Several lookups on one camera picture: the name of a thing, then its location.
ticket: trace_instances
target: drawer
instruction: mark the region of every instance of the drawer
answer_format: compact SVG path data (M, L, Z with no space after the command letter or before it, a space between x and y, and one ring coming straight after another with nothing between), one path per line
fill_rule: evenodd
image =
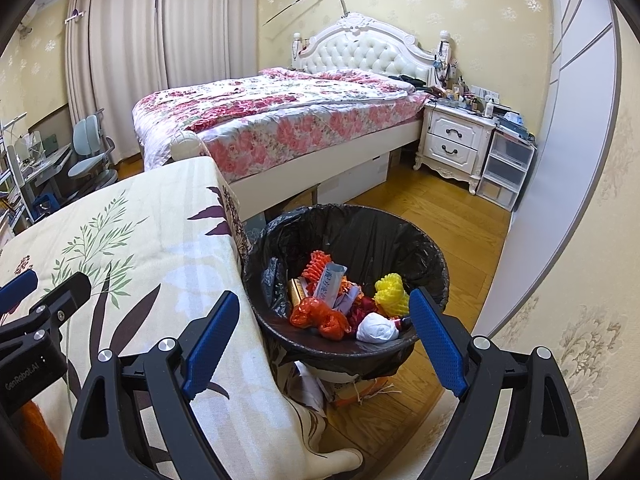
M424 155L471 174L478 152L457 142L427 134Z
M469 148L476 148L482 134L482 126L474 128L471 124L463 124L434 114L430 133L443 139L453 140Z

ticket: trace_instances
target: metal screw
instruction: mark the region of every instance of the metal screw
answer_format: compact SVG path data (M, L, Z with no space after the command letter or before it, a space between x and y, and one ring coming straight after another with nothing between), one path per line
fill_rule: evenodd
M491 342L487 338L480 336L474 339L474 346L481 350L488 350Z
M174 347L175 347L175 339L171 339L169 337L167 339L162 339L162 341L158 343L158 348L162 352L168 352L169 350L173 350Z
M100 361L101 363L105 363L112 357L113 357L113 352L107 348L106 350L102 350L98 354L98 361Z
M549 348L539 346L536 349L536 354L538 354L538 357L543 359L551 359L551 350L549 350Z

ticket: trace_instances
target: drawer handle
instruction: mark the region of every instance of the drawer handle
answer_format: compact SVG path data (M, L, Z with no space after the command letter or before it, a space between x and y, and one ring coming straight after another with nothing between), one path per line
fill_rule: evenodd
M447 132L448 134L457 134L457 135L458 135L458 138L459 138L459 139L462 139L462 134L461 134L459 131L457 131L457 130L455 130L455 129L453 129L453 128L450 128L449 130L446 130L446 132Z
M443 144L442 145L442 149L444 150L445 153L447 153L448 155L457 155L458 154L458 150L453 150L452 152L448 152L447 151L447 147Z

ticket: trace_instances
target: white tufted headboard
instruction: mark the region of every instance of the white tufted headboard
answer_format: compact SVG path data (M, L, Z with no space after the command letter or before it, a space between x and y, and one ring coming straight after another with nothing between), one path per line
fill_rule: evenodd
M437 83L435 56L421 50L415 37L393 25L350 12L346 18L310 38L294 67L309 73L359 68L383 75L407 75L428 86Z

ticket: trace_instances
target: black trash bag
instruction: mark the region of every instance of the black trash bag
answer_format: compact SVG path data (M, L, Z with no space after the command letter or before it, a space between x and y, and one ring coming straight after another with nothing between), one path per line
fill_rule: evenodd
M361 285L370 298L376 281L396 272L407 292L424 286L444 310L449 271L442 252L424 232L397 216L355 205L317 205L276 218L247 256L244 288L265 337L286 350L282 363L302 361L364 380L395 374L418 341L413 327L395 341L370 344L351 338L330 341L315 329L289 323L287 282L302 274L315 250L347 267L348 280Z

